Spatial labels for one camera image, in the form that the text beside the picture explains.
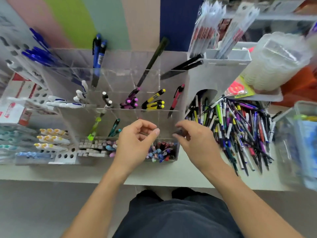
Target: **red and white box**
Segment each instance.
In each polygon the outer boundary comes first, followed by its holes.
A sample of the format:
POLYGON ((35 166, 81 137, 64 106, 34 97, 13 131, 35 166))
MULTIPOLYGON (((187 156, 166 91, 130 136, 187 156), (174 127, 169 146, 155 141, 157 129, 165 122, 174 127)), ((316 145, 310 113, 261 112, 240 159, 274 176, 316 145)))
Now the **red and white box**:
POLYGON ((31 98, 36 89, 36 84, 26 80, 17 73, 8 83, 0 99, 0 125, 21 127, 28 126, 31 112, 27 111, 22 105, 8 100, 8 97, 31 98))

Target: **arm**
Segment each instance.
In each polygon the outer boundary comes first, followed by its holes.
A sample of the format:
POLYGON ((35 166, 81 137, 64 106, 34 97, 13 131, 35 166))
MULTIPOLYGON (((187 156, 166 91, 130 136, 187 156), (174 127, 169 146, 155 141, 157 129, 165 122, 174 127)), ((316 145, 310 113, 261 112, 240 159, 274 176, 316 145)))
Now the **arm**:
POLYGON ((145 120, 122 130, 112 165, 61 238, 106 237, 120 185, 144 161, 158 135, 156 125, 145 120))
POLYGON ((223 161, 209 128, 188 120, 180 121, 176 126, 184 128, 187 133, 186 138, 174 136, 191 162, 222 195, 245 237, 302 237, 223 161))

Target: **striped wall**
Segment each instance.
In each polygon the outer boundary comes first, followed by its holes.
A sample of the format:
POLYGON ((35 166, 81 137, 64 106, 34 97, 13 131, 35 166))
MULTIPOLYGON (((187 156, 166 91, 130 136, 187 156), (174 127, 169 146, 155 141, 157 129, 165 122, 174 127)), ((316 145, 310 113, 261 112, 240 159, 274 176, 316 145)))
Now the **striped wall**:
POLYGON ((91 48, 101 33, 110 49, 187 51, 203 0, 7 0, 56 48, 91 48))

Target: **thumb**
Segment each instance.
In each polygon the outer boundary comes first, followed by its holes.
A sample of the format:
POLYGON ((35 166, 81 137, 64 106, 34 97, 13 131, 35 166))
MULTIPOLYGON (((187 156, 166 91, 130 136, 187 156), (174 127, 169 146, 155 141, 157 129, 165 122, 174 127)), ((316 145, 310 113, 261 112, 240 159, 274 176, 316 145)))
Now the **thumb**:
POLYGON ((142 143, 146 145, 147 147, 150 147, 152 143, 156 140, 160 133, 160 129, 156 128, 155 130, 152 131, 143 141, 142 143))
POLYGON ((180 136, 178 134, 172 134, 174 138, 177 138, 180 145, 183 147, 183 149, 186 151, 189 146, 189 141, 187 141, 183 136, 180 136))

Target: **blue stripe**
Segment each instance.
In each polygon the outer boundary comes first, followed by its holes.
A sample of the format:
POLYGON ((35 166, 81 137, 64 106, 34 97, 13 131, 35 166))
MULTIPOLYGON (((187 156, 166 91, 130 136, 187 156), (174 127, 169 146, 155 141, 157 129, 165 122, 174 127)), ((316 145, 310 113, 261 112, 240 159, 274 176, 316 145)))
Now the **blue stripe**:
POLYGON ((167 51, 187 52, 203 0, 161 0, 160 40, 170 40, 167 51))

